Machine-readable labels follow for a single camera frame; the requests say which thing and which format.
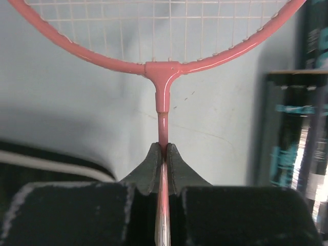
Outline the black SPORT racket bag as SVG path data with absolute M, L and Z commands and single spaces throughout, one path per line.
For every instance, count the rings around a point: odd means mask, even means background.
M 1 139 L 1 181 L 23 185 L 33 181 L 115 181 L 110 168 L 51 149 Z

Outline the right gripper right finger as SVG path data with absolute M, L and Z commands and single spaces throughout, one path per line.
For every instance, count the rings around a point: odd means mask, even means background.
M 180 245 L 179 195 L 184 187 L 211 187 L 208 181 L 192 169 L 181 157 L 177 146 L 167 146 L 171 245 Z

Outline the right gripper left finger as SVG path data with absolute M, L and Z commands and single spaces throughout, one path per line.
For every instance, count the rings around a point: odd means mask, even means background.
M 152 143 L 145 159 L 120 183 L 135 188 L 126 245 L 155 245 L 155 220 L 161 148 Z

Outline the red badminton racket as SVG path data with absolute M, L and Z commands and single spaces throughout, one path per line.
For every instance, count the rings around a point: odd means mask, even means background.
M 100 67 L 155 86 L 158 141 L 169 142 L 174 80 L 225 64 L 276 32 L 303 1 L 11 1 L 43 36 Z

